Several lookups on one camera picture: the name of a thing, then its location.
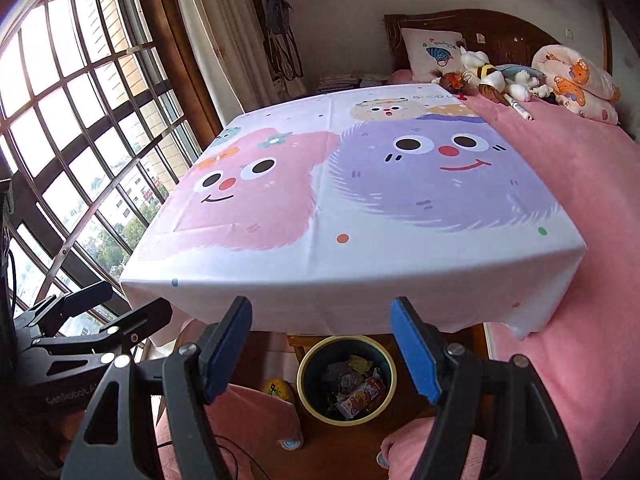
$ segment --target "screw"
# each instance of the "screw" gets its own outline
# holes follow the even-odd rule
[[[182,345],[178,348],[178,353],[180,355],[193,355],[198,351],[198,347],[194,345],[194,343],[187,343],[186,345]]]
[[[450,345],[447,345],[447,353],[449,353],[449,355],[461,356],[465,353],[465,347],[460,343],[451,343]]]
[[[113,352],[107,352],[106,354],[102,354],[102,357],[100,357],[100,362],[103,365],[109,364],[111,361],[113,361],[115,359],[115,354]]]
[[[113,364],[116,365],[116,368],[124,368],[129,364],[130,361],[131,358],[128,355],[122,354],[116,357],[116,360],[113,362]]]
[[[526,368],[529,366],[529,359],[522,354],[517,354],[513,356],[513,364],[518,368]]]

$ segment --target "red snack package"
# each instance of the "red snack package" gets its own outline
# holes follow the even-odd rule
[[[385,389],[385,385],[374,377],[366,379],[348,399],[338,402],[336,408],[344,415],[344,418],[352,419],[379,396]]]

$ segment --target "cartoon eye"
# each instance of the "cartoon eye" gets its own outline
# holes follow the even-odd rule
[[[253,180],[260,176],[265,176],[273,168],[276,167],[276,159],[268,156],[267,158],[259,158],[251,164],[247,164],[240,172],[240,178],[243,180]]]
[[[451,142],[468,152],[484,152],[489,149],[489,143],[474,134],[457,134],[451,137]]]
[[[430,152],[433,149],[433,141],[420,135],[408,135],[394,140],[394,146],[399,152],[419,155]]]
[[[199,181],[197,181],[196,185],[193,187],[193,191],[196,193],[198,193],[199,191],[206,191],[210,186],[213,186],[216,182],[219,182],[222,179],[222,175],[222,170],[207,173],[205,176],[201,177]]]

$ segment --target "cartoon tablecloth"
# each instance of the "cartoon tablecloth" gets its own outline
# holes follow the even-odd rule
[[[387,333],[393,298],[454,332],[542,329],[585,247],[520,155],[436,85],[359,89],[235,119],[185,175],[121,276],[134,308],[254,330]]]

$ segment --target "trash can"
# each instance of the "trash can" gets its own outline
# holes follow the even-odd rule
[[[322,383],[322,375],[328,365],[344,362],[350,355],[373,361],[380,368],[380,377],[385,384],[384,401],[371,413],[358,413],[347,420],[338,411],[328,412],[329,401]],[[298,369],[298,395],[303,406],[315,418],[334,426],[357,426],[376,418],[391,402],[396,392],[398,377],[396,365],[389,352],[377,341],[363,335],[332,336],[313,346],[305,355]]]

